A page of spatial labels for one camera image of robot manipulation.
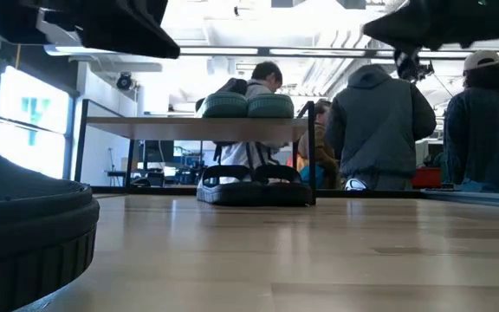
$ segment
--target red object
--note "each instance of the red object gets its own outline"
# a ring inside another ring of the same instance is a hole
[[[412,180],[413,188],[440,188],[440,168],[419,168]]]

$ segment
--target blue object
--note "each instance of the blue object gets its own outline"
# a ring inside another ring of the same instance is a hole
[[[324,172],[325,169],[323,169],[323,167],[315,165],[315,187],[317,188],[321,187],[322,180],[324,179]],[[300,175],[301,175],[301,182],[310,185],[309,166],[304,166],[300,171]]]

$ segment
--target floor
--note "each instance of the floor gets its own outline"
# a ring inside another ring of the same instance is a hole
[[[215,208],[101,198],[79,279],[20,312],[499,311],[499,208],[320,199]]]

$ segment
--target wooden tabletop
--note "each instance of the wooden tabletop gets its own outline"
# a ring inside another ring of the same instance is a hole
[[[217,140],[293,142],[307,119],[87,117],[90,127],[131,140]]]

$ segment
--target white cap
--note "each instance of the white cap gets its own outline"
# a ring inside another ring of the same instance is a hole
[[[478,50],[467,56],[463,65],[463,72],[499,64],[499,55],[494,51]]]

